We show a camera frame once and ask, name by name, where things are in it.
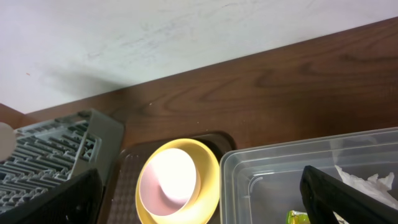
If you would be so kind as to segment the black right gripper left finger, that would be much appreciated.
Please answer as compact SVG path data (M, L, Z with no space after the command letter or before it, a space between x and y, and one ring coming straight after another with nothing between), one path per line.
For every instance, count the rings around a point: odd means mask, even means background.
M1 215L1 224L86 224L97 221L103 184L90 169Z

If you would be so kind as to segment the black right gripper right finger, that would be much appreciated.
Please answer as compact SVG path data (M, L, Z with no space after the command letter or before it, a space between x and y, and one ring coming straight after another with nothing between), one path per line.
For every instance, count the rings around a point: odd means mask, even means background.
M300 192L311 224L337 224L338 214L349 224L396 224L397 210L342 181L305 166Z

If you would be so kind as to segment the white paper napkin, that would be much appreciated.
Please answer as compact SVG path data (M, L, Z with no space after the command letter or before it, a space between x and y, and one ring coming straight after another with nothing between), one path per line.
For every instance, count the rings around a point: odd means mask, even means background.
M339 166L335 166L335 168L343 183L397 210L397 200L389 194L389 191L392 190L392 183L395 177L393 172L390 172L384 178L379 178L378 174L374 174L368 177L367 180L364 180L344 172Z

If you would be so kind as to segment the yellow green snack wrapper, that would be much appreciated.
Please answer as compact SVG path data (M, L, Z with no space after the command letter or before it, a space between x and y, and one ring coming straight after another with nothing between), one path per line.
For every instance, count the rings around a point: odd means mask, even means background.
M291 210L287 213L286 224L310 224L309 217L305 212Z

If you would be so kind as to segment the white cup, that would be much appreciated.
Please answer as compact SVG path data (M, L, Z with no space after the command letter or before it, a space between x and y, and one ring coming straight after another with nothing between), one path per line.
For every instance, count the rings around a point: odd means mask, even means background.
M15 147L16 135L14 129L6 123L0 123L0 161L10 157Z

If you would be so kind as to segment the pink bowl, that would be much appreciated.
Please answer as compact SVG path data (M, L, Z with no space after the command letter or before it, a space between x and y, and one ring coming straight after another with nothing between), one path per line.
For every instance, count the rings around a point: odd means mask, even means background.
M157 152L139 183L142 205L151 215L169 217L197 198L201 177L192 157L178 148Z

